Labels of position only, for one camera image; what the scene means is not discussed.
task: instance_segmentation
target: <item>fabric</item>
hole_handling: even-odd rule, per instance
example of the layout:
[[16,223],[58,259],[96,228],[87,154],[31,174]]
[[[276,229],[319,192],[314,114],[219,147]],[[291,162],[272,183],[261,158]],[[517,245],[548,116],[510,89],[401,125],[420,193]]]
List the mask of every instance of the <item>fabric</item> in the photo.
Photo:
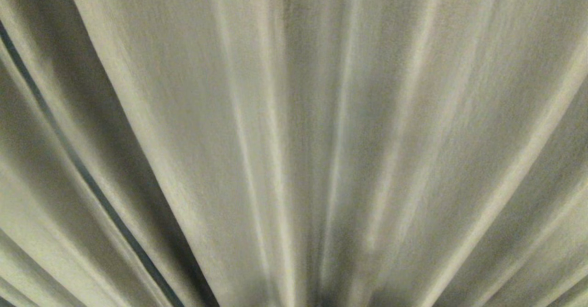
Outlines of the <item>fabric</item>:
[[588,305],[588,0],[0,22],[0,305]]

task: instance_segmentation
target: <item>curtain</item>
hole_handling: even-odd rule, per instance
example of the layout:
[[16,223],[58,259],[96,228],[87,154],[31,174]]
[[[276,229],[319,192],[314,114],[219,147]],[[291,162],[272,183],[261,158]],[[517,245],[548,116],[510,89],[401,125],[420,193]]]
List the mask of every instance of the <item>curtain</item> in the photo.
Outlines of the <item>curtain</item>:
[[588,0],[0,22],[0,305],[588,305]]

